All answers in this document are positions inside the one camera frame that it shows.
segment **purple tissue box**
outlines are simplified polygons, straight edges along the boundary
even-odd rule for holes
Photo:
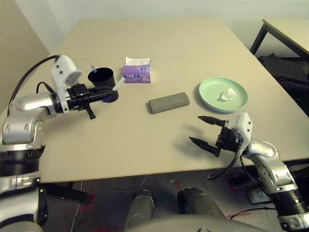
[[[131,59],[126,57],[122,75],[126,78],[126,83],[151,83],[150,59]]]

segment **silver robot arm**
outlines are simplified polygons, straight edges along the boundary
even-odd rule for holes
[[[252,160],[264,187],[278,212],[278,220],[283,230],[301,231],[309,228],[308,206],[301,197],[297,184],[290,171],[280,160],[274,145],[251,138],[253,124],[247,113],[237,115],[231,122],[219,120],[208,116],[199,116],[201,120],[212,125],[222,127],[216,146],[210,146],[207,142],[192,138],[192,142],[200,148],[219,157],[221,149],[236,153],[231,164],[224,169],[226,172],[243,154]],[[208,179],[214,179],[223,174],[221,171],[210,175]]]
[[[252,139],[246,157],[255,164],[258,174],[278,212],[283,230],[309,228],[309,210],[289,169],[280,160],[274,145]]]
[[[0,133],[0,232],[42,231],[39,225],[47,219],[46,193],[39,187],[44,121],[71,110],[86,110],[94,119],[89,104],[113,94],[111,87],[88,89],[79,84],[80,75],[74,62],[61,55],[51,70],[55,92],[10,102]]]

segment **white wall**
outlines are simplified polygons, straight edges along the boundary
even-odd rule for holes
[[[48,51],[12,0],[0,0],[0,113],[25,72]]]
[[[16,0],[49,51],[82,18],[220,17],[250,48],[263,18],[309,19],[309,0]],[[257,56],[296,56],[267,35]]]

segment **table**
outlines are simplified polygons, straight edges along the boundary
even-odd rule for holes
[[[301,58],[309,60],[309,20],[300,19],[263,19],[250,51],[255,54],[267,32],[297,53]]]
[[[81,20],[52,54],[74,59],[84,71],[80,83],[88,87],[90,64],[110,67],[117,81],[125,56],[150,57],[153,81],[123,84],[117,101],[91,104],[94,120],[86,111],[47,120],[40,159],[43,182],[227,166],[232,153],[224,151],[218,159],[189,140],[193,136],[214,145],[220,133],[197,116],[231,119],[236,114],[214,112],[200,100],[198,85],[215,76],[235,80],[247,90],[249,101],[242,111],[252,119],[253,137],[275,144],[283,160],[308,157],[307,116],[218,18]],[[19,96],[33,93],[39,81],[51,84],[51,66],[38,68]],[[188,106],[148,112],[148,100],[183,91]]]

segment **power cord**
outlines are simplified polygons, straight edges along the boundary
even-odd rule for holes
[[[243,171],[245,172],[245,174],[250,178],[250,180],[257,186],[260,186],[260,185],[263,185],[262,181],[258,180],[258,179],[254,179],[250,174],[249,172],[247,171],[244,163],[243,163],[243,160],[242,160],[242,157],[244,156],[244,154],[242,154],[240,156],[240,162],[241,162],[241,166],[242,166],[242,169]],[[263,193],[265,193],[269,198],[270,198],[270,195],[262,188],[260,188],[262,190]]]
[[[240,211],[240,212],[234,214],[230,219],[233,219],[234,217],[236,217],[237,215],[239,215],[241,213],[253,211],[253,210],[276,210],[276,209],[275,208],[269,208],[269,207],[246,209],[246,210],[243,210],[243,211]]]
[[[54,55],[54,56],[51,56],[51,57],[47,57],[41,61],[39,61],[38,63],[36,63],[35,65],[33,65],[24,75],[23,77],[20,79],[20,81],[18,82],[18,84],[16,85],[14,91],[13,91],[13,94],[11,96],[11,99],[9,101],[9,106],[10,106],[10,103],[11,101],[14,100],[14,98],[16,97],[20,87],[22,86],[23,82],[25,81],[25,79],[29,76],[30,73],[33,72],[33,70],[35,70],[37,67],[39,67],[41,64],[45,63],[46,61],[50,60],[50,59],[55,59],[57,60],[59,58],[58,55]]]
[[[84,185],[84,181],[81,182],[80,191],[83,190],[83,185]],[[75,229],[76,229],[76,228],[74,228],[74,224],[75,224],[75,222],[76,222],[76,219],[77,219],[77,216],[78,216],[78,213],[79,213],[80,205],[81,205],[81,203],[78,202],[78,207],[76,208],[76,206],[77,206],[77,201],[76,201],[76,203],[75,203],[75,211],[76,211],[76,212],[75,212],[75,216],[74,216],[73,221],[72,221],[72,225],[71,225],[70,232],[74,232]]]
[[[228,172],[234,166],[234,164],[236,163],[238,156],[239,156],[239,150],[235,153],[234,158],[232,159],[232,161],[230,162],[230,164],[226,168],[223,168],[221,171],[219,171],[217,173],[209,174],[207,176],[207,179],[208,180],[214,180],[214,179],[218,178],[219,176],[221,176],[222,174]]]
[[[37,84],[37,89],[35,91],[35,93],[39,93],[39,88],[40,88],[40,85],[41,84],[44,84],[45,87],[47,88],[47,90],[50,92],[50,93],[54,93],[55,91],[53,90],[53,88],[50,87],[50,85],[48,85],[47,83],[45,83],[44,81],[41,81]]]
[[[102,188],[102,187],[99,187],[97,185],[89,185],[89,186],[93,186],[93,187],[96,187],[100,190],[103,190],[103,191],[106,191],[106,192],[124,192],[124,193],[133,193],[135,191],[137,191],[146,181],[146,178],[147,176],[145,176],[142,180],[142,182],[133,190],[116,190],[116,189],[105,189],[105,188]]]

